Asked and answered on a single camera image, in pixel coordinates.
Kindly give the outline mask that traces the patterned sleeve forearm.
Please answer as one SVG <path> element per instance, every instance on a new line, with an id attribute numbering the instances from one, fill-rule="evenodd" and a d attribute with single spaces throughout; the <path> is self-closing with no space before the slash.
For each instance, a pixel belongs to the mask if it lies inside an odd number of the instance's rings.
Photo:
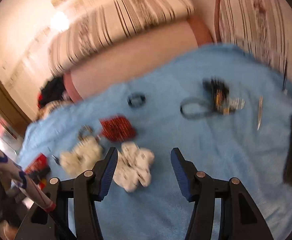
<path id="1" fill-rule="evenodd" d="M 0 150 L 0 172 L 10 175 L 19 189 L 46 213 L 52 212 L 56 204 L 33 182 L 33 180 L 7 155 Z"/>

